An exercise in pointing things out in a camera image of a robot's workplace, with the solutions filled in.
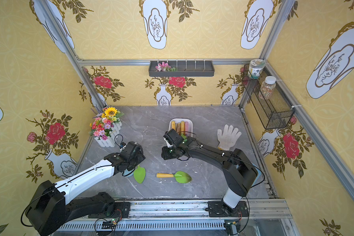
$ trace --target yellow handle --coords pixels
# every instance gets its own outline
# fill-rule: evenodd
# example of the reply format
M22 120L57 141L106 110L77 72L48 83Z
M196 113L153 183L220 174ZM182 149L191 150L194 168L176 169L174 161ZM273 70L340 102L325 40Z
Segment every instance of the yellow handle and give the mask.
M174 177L174 174L157 173L156 178L169 178Z

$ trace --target jar lid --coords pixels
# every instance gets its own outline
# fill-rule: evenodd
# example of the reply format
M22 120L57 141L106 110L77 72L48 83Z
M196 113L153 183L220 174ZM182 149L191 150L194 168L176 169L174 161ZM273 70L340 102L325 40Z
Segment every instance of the jar lid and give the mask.
M277 79L274 76L267 76L265 78L265 83L272 85L272 84L275 84L276 80Z
M253 59L250 61L250 66L253 68L264 68L265 61L263 59Z

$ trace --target gray plastic shelf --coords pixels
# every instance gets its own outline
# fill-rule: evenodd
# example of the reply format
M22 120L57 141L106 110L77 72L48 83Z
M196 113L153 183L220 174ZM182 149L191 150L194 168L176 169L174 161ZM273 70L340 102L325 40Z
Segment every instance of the gray plastic shelf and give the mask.
M157 71L157 61L151 61L148 72L150 77L211 77L214 76L215 68L212 61L168 61L168 64L177 71Z

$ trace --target robotic arm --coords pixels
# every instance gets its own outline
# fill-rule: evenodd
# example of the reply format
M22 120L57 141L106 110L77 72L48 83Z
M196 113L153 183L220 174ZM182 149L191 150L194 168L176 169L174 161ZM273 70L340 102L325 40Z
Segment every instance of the robotic arm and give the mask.
M109 154L96 165L75 176L54 184L45 181L39 185L24 212L41 236L50 235L64 223L82 216L99 213L113 215L123 203L115 203L106 192L93 197L74 198L106 178L126 169L133 170L145 159L141 145L136 142L124 145L121 153ZM123 215L128 215L128 212L121 210Z
M198 158L222 169L230 189L224 196L223 201L231 209L236 207L241 197L246 196L258 175L256 168L244 152L239 149L232 152L213 148L202 144L193 137L184 139L174 129L165 133L164 139L168 143L167 147L162 148L161 157L164 160L186 155L189 158Z

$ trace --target red rose print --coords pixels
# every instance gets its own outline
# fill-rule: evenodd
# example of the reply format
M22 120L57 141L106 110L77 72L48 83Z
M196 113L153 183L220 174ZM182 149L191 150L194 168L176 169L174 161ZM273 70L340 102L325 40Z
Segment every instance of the red rose print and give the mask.
M184 85L186 84L185 82L185 78L184 77L170 77L169 78L169 84L170 85L174 85L176 87L184 87Z
M64 126L60 125L60 123L55 123L53 125L50 125L50 129L47 131L46 134L46 140L53 145L55 142L57 142L59 139L63 138L63 136L66 134L64 131Z
M297 118L295 116L292 116L291 119L290 119L290 122L292 125L295 125L296 122L297 122Z
M295 159L299 155L299 143L291 133L287 133L283 136L285 142L286 156L291 159Z
M36 135L34 132L30 132L29 135L28 135L27 140L28 140L29 142L31 142L31 143L34 143L36 137L37 137L37 135Z
M113 83L110 81L110 79L103 76L94 78L94 83L104 88L111 88L113 86Z

